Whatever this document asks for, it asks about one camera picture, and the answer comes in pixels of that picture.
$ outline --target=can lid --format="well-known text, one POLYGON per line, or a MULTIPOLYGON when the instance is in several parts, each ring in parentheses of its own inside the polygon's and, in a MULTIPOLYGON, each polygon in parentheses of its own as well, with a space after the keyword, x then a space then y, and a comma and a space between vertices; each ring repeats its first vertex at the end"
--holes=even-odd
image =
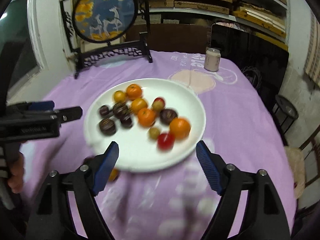
POLYGON ((216 48, 208 48, 209 51, 213 51, 213 52, 219 52, 220 53, 220 50, 216 49, 216 48))

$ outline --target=white deer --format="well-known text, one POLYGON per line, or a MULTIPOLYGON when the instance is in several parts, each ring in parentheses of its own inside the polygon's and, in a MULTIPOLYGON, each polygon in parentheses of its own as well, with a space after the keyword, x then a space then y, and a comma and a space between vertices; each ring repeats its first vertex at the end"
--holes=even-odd
POLYGON ((103 30, 108 36, 110 36, 109 33, 107 32, 107 27, 109 24, 114 24, 116 27, 114 27, 113 29, 117 30, 117 32, 119 31, 119 27, 122 27, 123 25, 119 19, 119 13, 117 11, 117 7, 113 6, 113 8, 109 9, 109 11, 114 12, 115 17, 111 21, 103 20, 103 30))
POLYGON ((93 27, 92 25, 89 27, 90 29, 90 35, 93 34, 94 31, 99 31, 99 36, 102 37, 102 22, 100 21, 100 14, 97 14, 95 16, 95 19, 97 20, 97 26, 93 27))

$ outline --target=window frame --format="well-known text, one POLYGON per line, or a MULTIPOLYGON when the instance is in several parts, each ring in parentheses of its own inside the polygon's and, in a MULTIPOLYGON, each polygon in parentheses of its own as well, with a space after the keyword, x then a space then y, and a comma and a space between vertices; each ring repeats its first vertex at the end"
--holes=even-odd
POLYGON ((36 16, 36 0, 27 0, 27 21, 31 47, 37 64, 9 89, 7 100, 12 98, 32 76, 48 68, 40 41, 40 34, 36 16))

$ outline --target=purple tablecloth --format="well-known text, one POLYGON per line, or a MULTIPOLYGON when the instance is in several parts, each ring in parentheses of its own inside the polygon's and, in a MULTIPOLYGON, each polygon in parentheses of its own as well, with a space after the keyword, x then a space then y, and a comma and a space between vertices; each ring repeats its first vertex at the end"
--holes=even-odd
MULTIPOLYGON (((221 59, 220 70, 203 68, 204 55, 152 51, 153 63, 145 58, 118 64, 91 67, 75 80, 69 76, 45 97, 56 108, 78 106, 84 116, 91 103, 107 89, 133 79, 163 78, 192 88, 204 104, 207 124, 204 141, 212 152, 239 169, 257 172, 266 169, 284 205, 292 228, 296 201, 293 177, 280 136, 257 92, 235 64, 221 59)), ((39 185, 50 170, 60 173, 77 169, 92 150, 83 135, 83 120, 66 123, 59 138, 29 142, 27 176, 23 196, 32 203, 39 185)), ((121 172, 108 183, 96 202, 115 239, 194 239, 201 238, 220 197, 213 192, 195 153, 167 170, 132 174, 121 172)), ((85 236, 71 199, 78 233, 85 236)), ((230 236, 242 222, 246 194, 241 195, 230 236)))

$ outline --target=white plate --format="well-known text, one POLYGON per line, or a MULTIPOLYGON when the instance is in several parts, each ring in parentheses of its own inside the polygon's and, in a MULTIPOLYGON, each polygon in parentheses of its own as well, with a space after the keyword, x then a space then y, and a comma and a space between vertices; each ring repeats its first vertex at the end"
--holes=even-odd
MULTIPOLYGON (((100 95, 90 106, 84 120, 84 137, 95 154, 103 154, 112 141, 119 145, 119 158, 116 168, 126 171, 147 172, 157 171, 175 165, 185 159, 196 148, 205 129, 206 117, 202 102, 193 91, 185 86, 166 79, 146 78, 137 79, 117 85, 100 95), (130 84, 142 87, 143 98, 149 107, 157 97, 163 97, 167 108, 177 110, 179 117, 186 117, 191 124, 189 137, 176 141, 171 151, 163 153, 157 149, 157 144, 148 138, 148 129, 138 124, 134 116, 133 127, 124 129, 119 120, 114 117, 117 132, 112 136, 105 136, 99 129, 102 118, 99 108, 102 105, 114 105, 113 93, 117 90, 125 91, 130 84)), ((162 132, 169 131, 169 126, 162 125, 157 119, 156 126, 162 132)))

